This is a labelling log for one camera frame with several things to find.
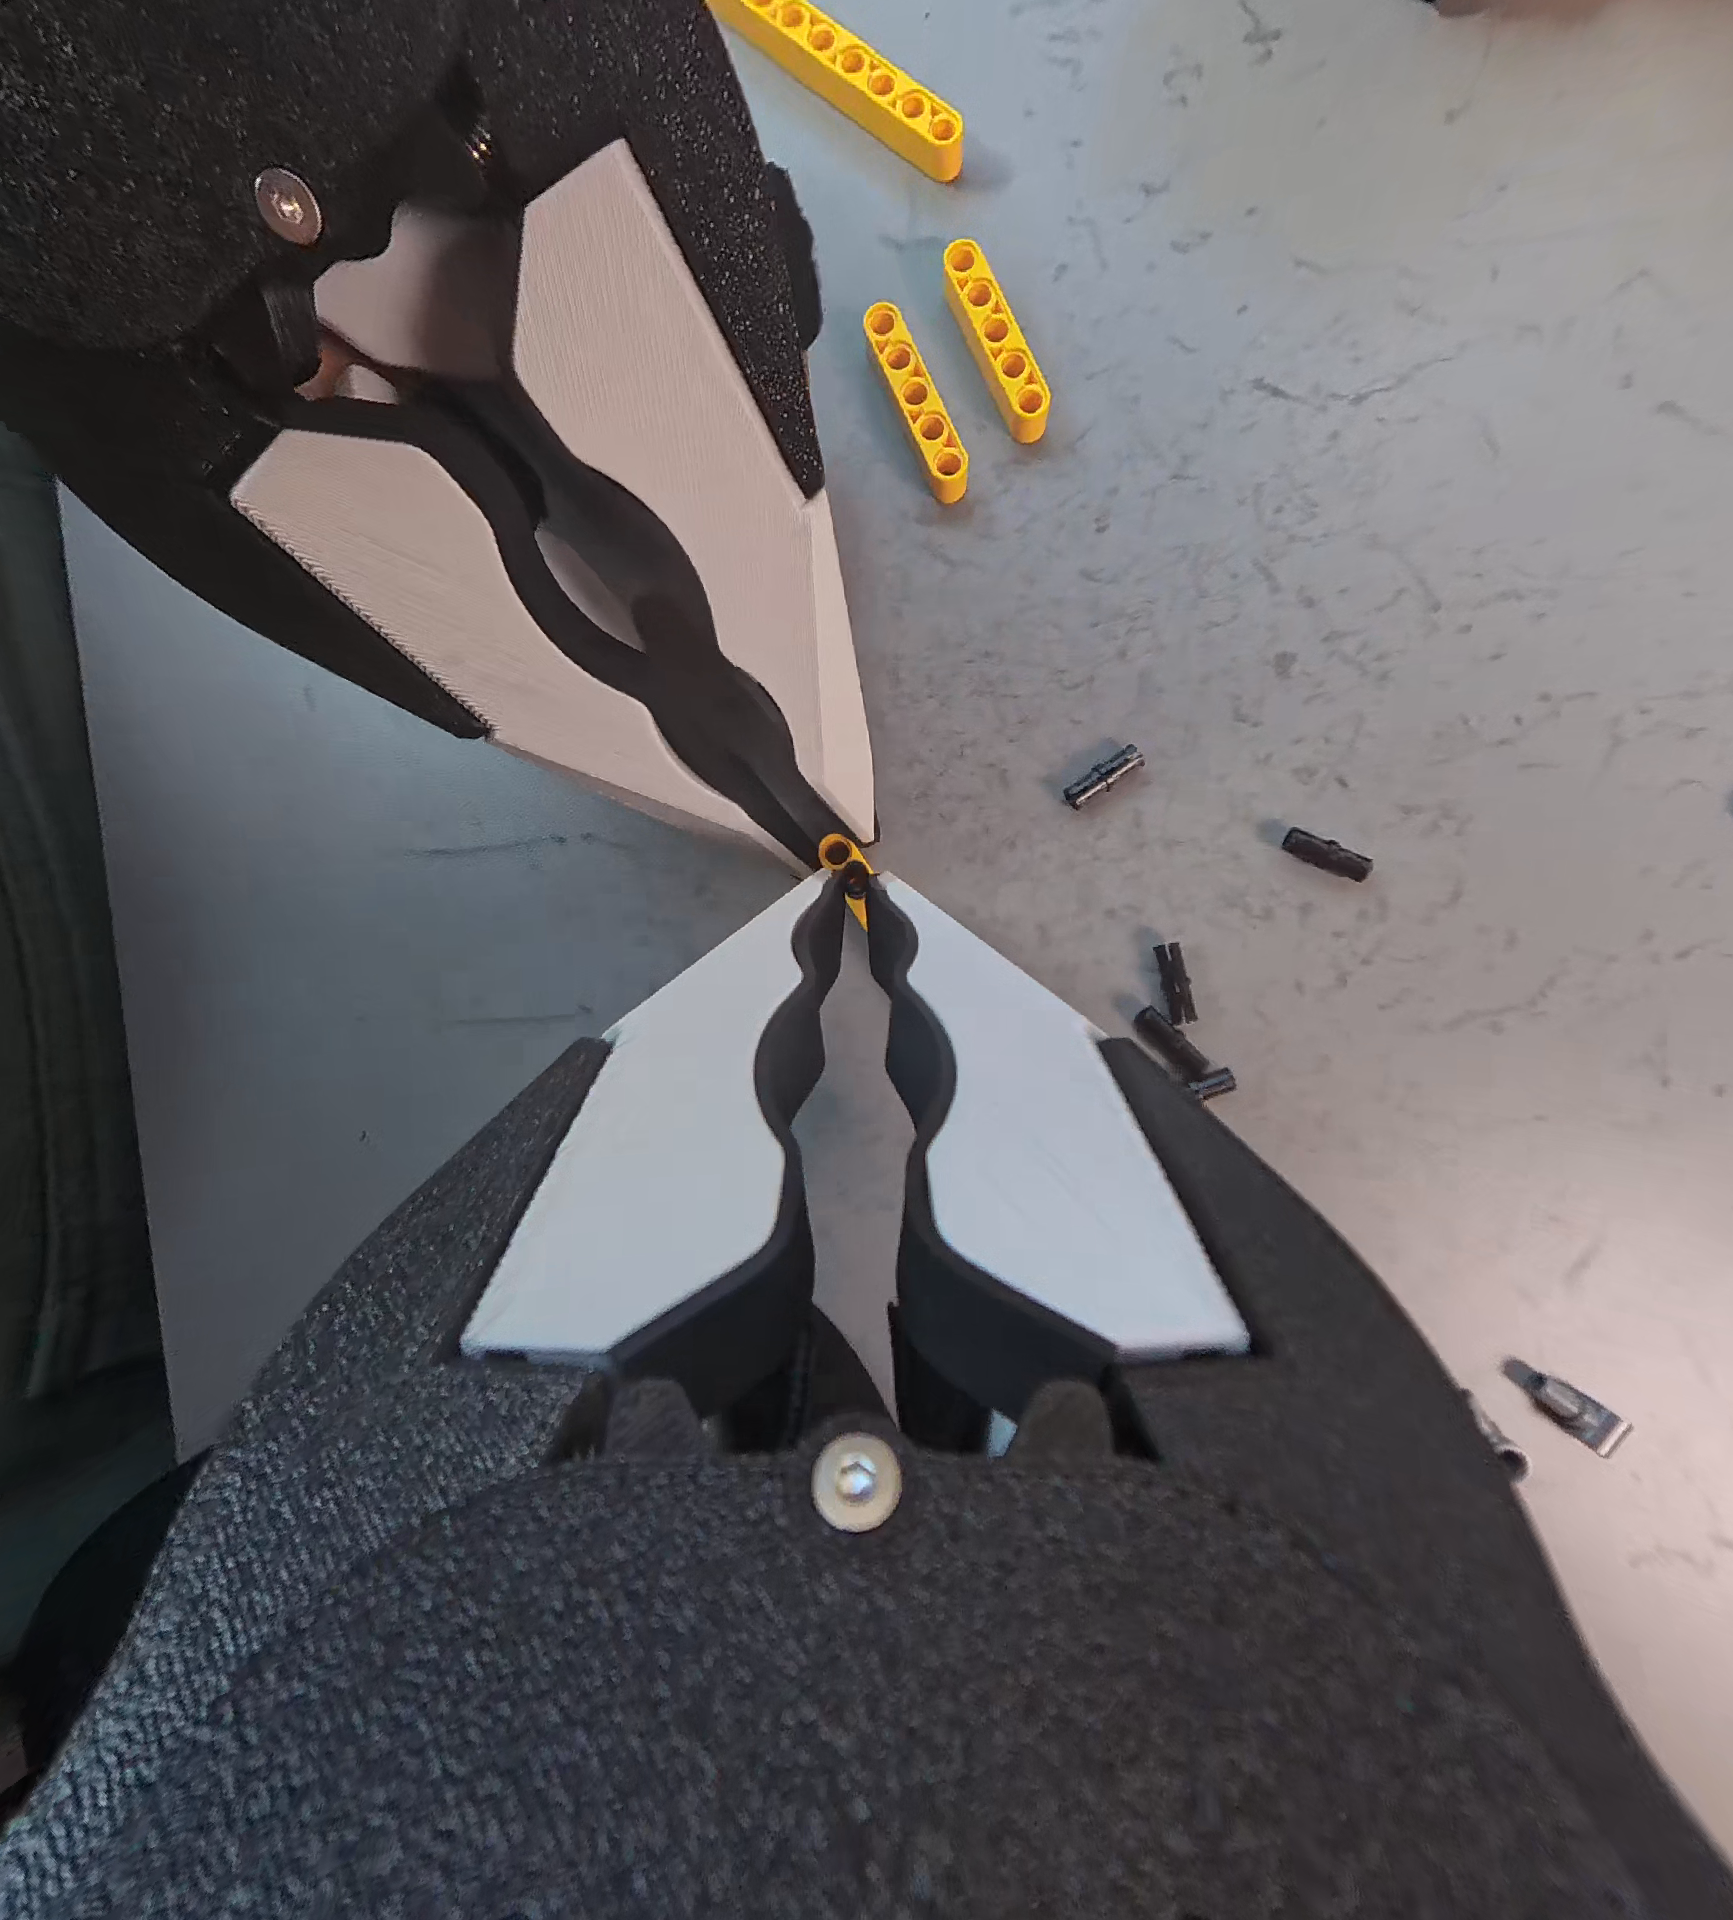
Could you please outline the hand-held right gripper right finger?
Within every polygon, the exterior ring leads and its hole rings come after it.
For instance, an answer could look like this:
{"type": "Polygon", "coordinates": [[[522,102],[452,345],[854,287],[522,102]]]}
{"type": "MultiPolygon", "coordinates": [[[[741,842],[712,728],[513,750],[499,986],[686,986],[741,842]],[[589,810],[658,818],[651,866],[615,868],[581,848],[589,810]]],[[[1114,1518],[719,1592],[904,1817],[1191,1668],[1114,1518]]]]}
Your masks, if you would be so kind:
{"type": "Polygon", "coordinates": [[[1194,1100],[901,878],[871,881],[866,932],[913,1128],[901,1354],[1013,1424],[1056,1382],[1249,1357],[1161,1150],[1194,1100]]]}

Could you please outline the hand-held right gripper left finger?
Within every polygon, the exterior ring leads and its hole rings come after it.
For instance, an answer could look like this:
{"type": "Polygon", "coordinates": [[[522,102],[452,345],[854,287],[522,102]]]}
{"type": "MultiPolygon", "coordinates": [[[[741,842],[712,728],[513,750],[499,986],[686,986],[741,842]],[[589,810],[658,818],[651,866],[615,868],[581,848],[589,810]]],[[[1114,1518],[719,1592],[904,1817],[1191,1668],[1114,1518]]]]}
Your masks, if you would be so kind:
{"type": "Polygon", "coordinates": [[[847,921],[843,883],[811,876],[606,1030],[463,1359],[673,1382],[736,1452],[801,1438],[817,1313],[793,1122],[847,921]]]}

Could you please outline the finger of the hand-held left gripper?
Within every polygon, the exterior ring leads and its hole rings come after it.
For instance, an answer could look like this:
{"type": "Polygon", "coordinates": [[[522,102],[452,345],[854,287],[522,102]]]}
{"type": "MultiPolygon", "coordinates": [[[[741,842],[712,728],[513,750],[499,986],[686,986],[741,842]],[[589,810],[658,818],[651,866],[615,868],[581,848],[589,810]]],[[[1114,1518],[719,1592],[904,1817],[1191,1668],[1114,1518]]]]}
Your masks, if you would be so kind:
{"type": "Polygon", "coordinates": [[[782,710],[813,788],[873,840],[874,755],[831,500],[788,473],[620,139],[525,210],[513,364],[569,452],[679,538],[721,653],[782,710]]]}
{"type": "Polygon", "coordinates": [[[293,405],[231,500],[499,748],[819,864],[829,511],[756,416],[658,450],[534,405],[293,405]]]}

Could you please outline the black lego pins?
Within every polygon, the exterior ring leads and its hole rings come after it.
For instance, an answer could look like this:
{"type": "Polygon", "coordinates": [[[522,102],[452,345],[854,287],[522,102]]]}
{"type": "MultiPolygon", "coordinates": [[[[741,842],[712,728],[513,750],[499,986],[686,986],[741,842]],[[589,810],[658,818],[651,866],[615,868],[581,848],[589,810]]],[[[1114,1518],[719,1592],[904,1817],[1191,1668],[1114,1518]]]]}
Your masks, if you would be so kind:
{"type": "MultiPolygon", "coordinates": [[[[1115,746],[1081,775],[1063,783],[1063,805],[1081,813],[1114,794],[1145,766],[1147,761],[1138,745],[1115,746]]],[[[1364,884],[1373,875],[1373,860],[1368,854],[1309,828],[1287,827],[1280,832],[1280,847],[1297,863],[1336,881],[1364,884]]],[[[1191,1038],[1200,1008],[1179,940],[1157,940],[1154,944],[1154,985],[1160,1003],[1147,1003],[1133,1014],[1135,1041],[1191,1099],[1211,1102],[1238,1092],[1234,1068],[1216,1065],[1191,1038]]]]}

